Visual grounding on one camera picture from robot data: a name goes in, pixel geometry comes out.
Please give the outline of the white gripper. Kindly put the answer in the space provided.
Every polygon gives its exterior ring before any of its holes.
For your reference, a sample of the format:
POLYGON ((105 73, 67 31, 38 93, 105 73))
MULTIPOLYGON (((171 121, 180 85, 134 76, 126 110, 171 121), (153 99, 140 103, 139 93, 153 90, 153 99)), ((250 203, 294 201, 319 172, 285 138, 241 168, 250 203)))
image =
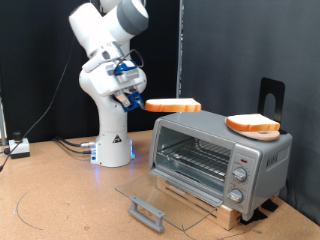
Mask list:
MULTIPOLYGON (((140 84, 140 70, 134 61, 124 57, 111 59, 109 54, 103 51, 82 66, 81 82, 84 81, 91 83, 101 96, 111 95, 126 88, 129 88, 130 94, 134 94, 139 92, 135 86, 140 84)), ((122 92, 118 92, 116 98, 125 108, 131 105, 122 92)))

